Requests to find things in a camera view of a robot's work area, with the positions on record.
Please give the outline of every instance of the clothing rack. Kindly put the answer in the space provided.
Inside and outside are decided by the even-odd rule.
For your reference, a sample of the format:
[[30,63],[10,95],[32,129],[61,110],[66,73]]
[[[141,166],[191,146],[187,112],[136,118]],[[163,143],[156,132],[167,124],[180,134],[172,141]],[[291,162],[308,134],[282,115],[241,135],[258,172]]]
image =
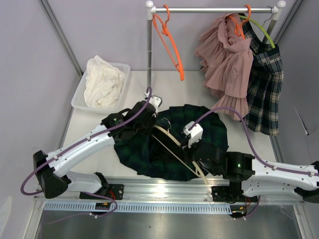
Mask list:
[[[283,8],[286,6],[286,2],[281,0],[277,3],[277,6],[268,6],[265,8],[251,8],[252,13],[271,13],[272,19],[267,28],[267,33],[270,34],[274,29],[274,26],[279,19]],[[152,84],[152,20],[155,13],[166,13],[166,8],[156,8],[154,3],[149,0],[146,2],[147,8],[147,48],[148,48],[148,60],[147,60],[147,87]],[[170,13],[248,13],[246,7],[230,7],[230,8],[180,8],[173,7],[168,8]]]

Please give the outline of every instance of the clothing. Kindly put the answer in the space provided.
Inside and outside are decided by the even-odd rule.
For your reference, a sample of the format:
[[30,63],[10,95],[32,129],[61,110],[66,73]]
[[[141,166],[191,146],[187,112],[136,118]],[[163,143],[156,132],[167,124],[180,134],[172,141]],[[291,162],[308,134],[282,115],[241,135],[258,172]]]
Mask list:
[[[236,24],[240,18],[237,14],[226,14],[216,19],[211,28],[200,35],[201,43],[195,55],[202,57],[200,62],[205,73],[203,85],[211,89],[212,95],[220,100],[212,107],[228,106],[236,109],[241,116],[248,113],[246,100],[247,87],[253,54],[249,49],[251,39],[243,39],[235,34]],[[234,120],[239,117],[229,110],[220,112],[231,115]]]
[[113,108],[121,94],[125,74],[101,57],[87,63],[84,100],[88,107]]
[[249,22],[243,25],[254,60],[249,76],[247,103],[249,113],[244,118],[248,128],[267,135],[278,135],[278,103],[284,79],[279,47],[263,44]]
[[[206,107],[192,105],[170,107],[167,111],[159,112],[157,125],[169,128],[169,132],[181,142],[185,139],[185,135],[181,133],[184,126],[208,111]],[[215,147],[227,150],[227,129],[218,114],[205,117],[200,125],[203,128],[202,142],[213,143]],[[137,133],[129,140],[116,143],[114,149],[120,162],[137,171],[139,175],[177,181],[188,181],[196,177],[151,136]],[[195,170],[191,162],[185,163]]]

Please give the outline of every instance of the orange hanger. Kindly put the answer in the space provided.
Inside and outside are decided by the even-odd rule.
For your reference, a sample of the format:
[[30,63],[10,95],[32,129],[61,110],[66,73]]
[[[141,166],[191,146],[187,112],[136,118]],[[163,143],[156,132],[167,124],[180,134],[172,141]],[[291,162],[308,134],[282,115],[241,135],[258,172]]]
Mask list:
[[237,36],[241,36],[243,39],[245,39],[245,35],[244,35],[244,31],[243,31],[243,25],[244,25],[244,23],[246,23],[246,22],[249,21],[250,16],[251,16],[251,7],[250,7],[250,5],[249,5],[249,4],[246,4],[245,7],[248,8],[248,17],[247,17],[247,19],[243,20],[243,21],[241,22],[241,24],[239,24],[232,16],[228,16],[228,17],[229,17],[230,19],[232,19],[232,20],[235,22],[235,24],[236,24],[235,34],[236,34]]
[[[179,53],[178,53],[178,49],[177,49],[177,47],[176,47],[176,45],[175,45],[174,39],[173,39],[173,37],[171,36],[171,34],[170,34],[170,32],[169,32],[169,30],[168,30],[168,28],[167,28],[167,23],[168,23],[168,21],[169,21],[169,10],[168,10],[168,6],[165,4],[163,7],[165,7],[166,10],[167,10],[167,20],[166,20],[165,23],[164,23],[163,20],[160,18],[160,16],[158,16],[157,14],[154,14],[154,15],[153,15],[153,24],[154,24],[154,27],[155,27],[156,31],[157,31],[158,34],[159,34],[159,37],[160,37],[160,39],[161,39],[161,41],[162,41],[164,47],[166,48],[166,51],[167,51],[168,54],[169,54],[169,57],[171,58],[171,61],[173,62],[173,64],[174,64],[176,70],[177,70],[177,71],[179,72],[179,74],[180,74],[180,80],[183,81],[183,80],[184,80],[183,63],[182,63],[182,61],[181,61],[181,59],[180,59],[180,56],[179,56]],[[160,31],[159,31],[159,29],[158,29],[158,27],[157,27],[156,18],[157,18],[157,19],[160,21],[160,23],[161,23],[161,26],[162,26],[162,31],[161,31],[161,33],[162,33],[163,35],[165,35],[165,36],[168,36],[169,39],[170,39],[170,41],[171,41],[171,44],[172,44],[172,46],[173,46],[173,48],[174,48],[174,51],[175,51],[175,54],[176,54],[178,63],[175,63],[174,58],[173,58],[173,56],[171,55],[171,53],[170,53],[170,51],[169,51],[169,49],[168,49],[168,47],[167,47],[167,45],[166,45],[166,43],[165,43],[165,41],[164,41],[162,35],[161,35],[161,33],[160,33]]]

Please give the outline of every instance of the white pipe connector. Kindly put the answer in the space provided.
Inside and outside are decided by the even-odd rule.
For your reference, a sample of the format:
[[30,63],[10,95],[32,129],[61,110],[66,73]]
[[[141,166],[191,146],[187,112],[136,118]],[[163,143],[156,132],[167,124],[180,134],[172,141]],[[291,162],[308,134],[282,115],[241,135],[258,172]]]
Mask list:
[[285,8],[285,6],[286,6],[286,2],[284,0],[280,0],[277,3],[277,6],[274,6],[274,13],[273,13],[273,16],[271,19],[274,21],[277,21],[280,17],[280,14],[283,11],[283,9]]
[[145,5],[146,5],[146,12],[147,12],[147,19],[152,20],[153,19],[152,11],[153,11],[153,8],[155,8],[154,3],[151,0],[149,0],[149,1],[146,1]]

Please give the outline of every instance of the white wall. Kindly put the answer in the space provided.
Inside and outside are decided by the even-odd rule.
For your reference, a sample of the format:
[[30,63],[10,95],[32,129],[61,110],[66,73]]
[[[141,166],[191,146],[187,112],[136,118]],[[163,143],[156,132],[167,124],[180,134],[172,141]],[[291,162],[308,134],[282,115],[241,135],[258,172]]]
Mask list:
[[[87,61],[99,54],[108,61],[127,63],[132,70],[146,69],[146,0],[49,0],[59,23],[78,59],[82,71]],[[278,0],[154,0],[157,7],[266,7]],[[273,36],[295,0],[286,0],[287,7],[279,19]],[[179,49],[184,68],[198,70],[199,60],[193,54],[198,35],[221,14],[174,13],[168,28]],[[261,24],[270,14],[253,14]],[[174,70],[174,66],[153,28],[153,68]]]
[[79,79],[38,1],[1,1],[0,32],[0,203],[13,197],[2,239],[18,239],[32,200],[20,185],[32,155],[58,147]]
[[[305,1],[280,42],[285,79],[279,102],[279,140],[286,163],[319,161],[318,9],[319,1]],[[319,205],[308,204],[307,210],[315,238],[319,238]]]

